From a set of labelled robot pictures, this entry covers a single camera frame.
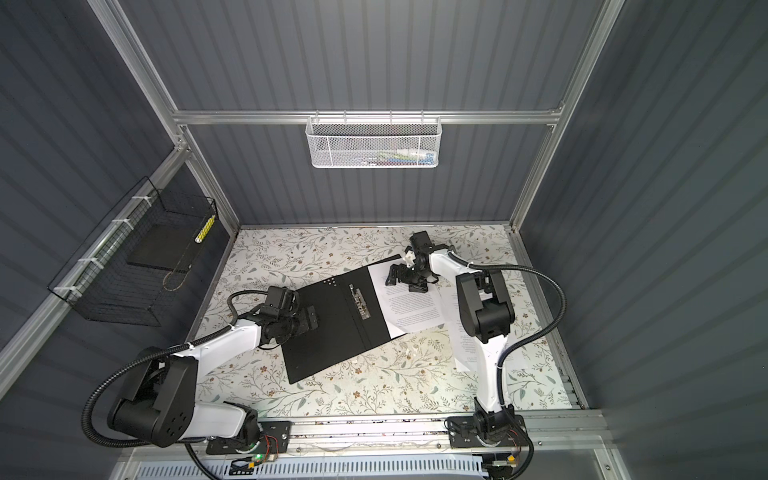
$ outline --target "gray wall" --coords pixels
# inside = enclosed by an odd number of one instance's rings
[[[171,148],[87,2],[0,2],[2,345],[78,244]],[[200,194],[185,167],[169,188]],[[67,315],[0,400],[0,477],[107,478],[119,451],[82,435],[84,401],[144,347],[184,340],[227,241],[217,223],[173,322],[153,328]],[[97,408],[102,432],[112,398],[108,392]]]
[[[182,110],[556,108],[599,0],[123,2]],[[508,220],[545,127],[445,127],[435,169],[318,170],[301,127],[192,131],[241,222]]]
[[[191,130],[243,224],[509,220],[544,125],[443,128],[440,165],[328,169],[304,127]]]
[[[766,18],[629,2],[522,229],[635,479],[768,475]]]
[[[173,147],[88,4],[0,2],[0,346]]]

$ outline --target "metal mesh basket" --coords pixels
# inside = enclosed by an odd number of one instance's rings
[[[310,118],[306,139],[318,168],[437,167],[442,125],[331,124]]]
[[[92,257],[77,260],[79,274],[69,284],[57,276],[49,289],[85,319],[159,326],[185,291],[203,241],[197,242],[196,235],[210,230],[215,213],[210,198],[153,190],[126,218],[113,220],[118,227]],[[183,246],[172,249],[168,259],[171,266],[163,270],[131,263],[131,254],[157,226],[184,232]]]

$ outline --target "table surface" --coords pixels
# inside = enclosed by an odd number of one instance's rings
[[[242,230],[196,337],[230,321],[227,297],[269,285],[297,289],[329,276],[402,253],[408,238],[426,230],[478,263],[515,263],[501,225],[438,227],[293,228]],[[519,272],[505,271],[515,307],[518,338],[539,329],[538,317]],[[253,300],[243,296],[243,312]],[[571,403],[546,339],[523,348],[527,365],[506,367],[516,409],[569,409]],[[455,368],[444,326],[411,333],[290,385],[280,348],[255,349],[215,369],[197,386],[197,399],[238,402],[262,418],[317,415],[467,412],[477,387],[474,373]]]

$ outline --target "floral tablecloth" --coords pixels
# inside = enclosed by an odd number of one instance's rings
[[[227,297],[238,290],[269,285],[300,288],[401,253],[416,231],[427,230],[435,243],[449,243],[478,263],[514,263],[500,225],[440,227],[363,227],[242,230],[197,332],[197,338],[230,321]],[[539,328],[525,283],[518,272],[504,272],[517,320],[518,338]],[[253,299],[241,297],[243,312]],[[515,408],[569,409],[557,367],[540,339],[524,347],[527,367],[507,368]],[[210,373],[197,398],[230,400],[255,408],[263,418],[305,415],[370,415],[464,412],[473,409],[476,375],[455,368],[444,326],[395,339],[290,385],[280,348],[243,353]]]

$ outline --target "yellow marker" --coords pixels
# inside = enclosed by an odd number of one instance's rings
[[[195,237],[194,241],[195,243],[203,243],[203,239],[206,235],[208,235],[208,232],[210,231],[210,228],[214,225],[214,221],[216,220],[216,215],[211,215],[208,221],[205,223],[205,226],[202,230],[197,234],[197,237]]]

